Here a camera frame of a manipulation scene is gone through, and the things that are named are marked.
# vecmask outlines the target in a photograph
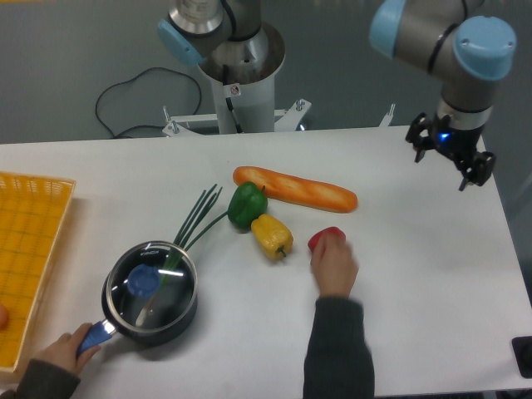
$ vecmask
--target green bell pepper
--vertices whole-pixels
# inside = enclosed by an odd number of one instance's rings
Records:
[[[232,224],[242,230],[249,230],[251,222],[268,208],[268,198],[252,181],[241,184],[229,203],[227,216]]]

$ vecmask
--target gray sleeve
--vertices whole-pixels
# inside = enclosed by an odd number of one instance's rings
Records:
[[[79,384],[75,375],[53,364],[32,359],[16,391],[0,399],[69,399]]]
[[[362,306],[344,298],[316,302],[305,359],[303,399],[370,399],[372,355],[364,340]]]

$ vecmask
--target glass lid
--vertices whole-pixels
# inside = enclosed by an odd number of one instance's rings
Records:
[[[137,332],[176,323],[196,295],[195,266],[185,251],[163,241],[135,246],[116,263],[106,301],[116,321]]]

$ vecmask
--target blue handle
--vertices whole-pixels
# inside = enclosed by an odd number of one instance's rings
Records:
[[[113,334],[107,332],[103,322],[94,324],[85,336],[85,339],[81,343],[80,347],[77,349],[76,355],[79,357],[87,349],[95,347],[96,345],[111,339],[112,336]]]

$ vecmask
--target orange basket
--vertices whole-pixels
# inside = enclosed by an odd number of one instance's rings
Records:
[[[0,172],[0,372],[17,368],[76,181]]]

